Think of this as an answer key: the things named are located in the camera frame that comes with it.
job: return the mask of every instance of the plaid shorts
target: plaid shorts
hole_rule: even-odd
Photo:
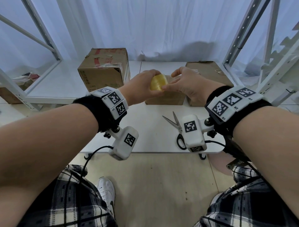
[[[68,165],[35,199],[18,226],[75,227],[79,203],[81,226],[117,226],[97,188],[85,178],[79,185],[81,172],[82,166]],[[299,226],[298,219],[253,170],[235,167],[233,175],[236,184],[214,197],[194,227]]]

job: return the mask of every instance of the black wrist strap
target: black wrist strap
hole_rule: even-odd
[[[109,108],[103,103],[100,97],[96,96],[85,96],[73,101],[78,103],[90,110],[98,122],[98,132],[105,132],[108,129],[116,129],[121,119],[127,114],[123,113],[117,120],[114,120]]]
[[[215,91],[213,91],[209,98],[207,99],[207,103],[205,105],[206,110],[209,112],[211,116],[211,120],[214,122],[214,129],[216,132],[220,133],[221,135],[230,135],[233,136],[233,131],[236,125],[248,114],[251,112],[264,107],[264,106],[272,106],[271,103],[269,103],[266,100],[259,100],[254,103],[250,103],[248,106],[240,110],[239,112],[236,112],[227,122],[222,121],[217,115],[215,115],[207,106],[209,103],[215,98],[220,96],[225,91],[231,89],[230,86],[222,86],[217,88]]]

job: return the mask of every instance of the roll of yellow tape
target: roll of yellow tape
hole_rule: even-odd
[[[167,79],[164,74],[156,75],[152,78],[150,83],[150,89],[154,90],[162,90],[162,86],[168,84]]]

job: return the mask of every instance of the white sneaker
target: white sneaker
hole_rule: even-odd
[[[107,204],[108,210],[110,210],[114,217],[114,200],[115,200],[115,189],[111,180],[107,177],[101,177],[97,185],[97,189],[101,194],[102,199]]]

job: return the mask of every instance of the scissors handle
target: scissors handle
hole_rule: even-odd
[[[181,140],[181,141],[183,142],[183,144],[184,144],[185,147],[181,147],[181,145],[179,144],[179,140]],[[186,150],[186,149],[187,149],[182,134],[179,134],[178,137],[176,138],[176,144],[177,144],[177,145],[179,146],[179,148],[182,149],[182,150]]]

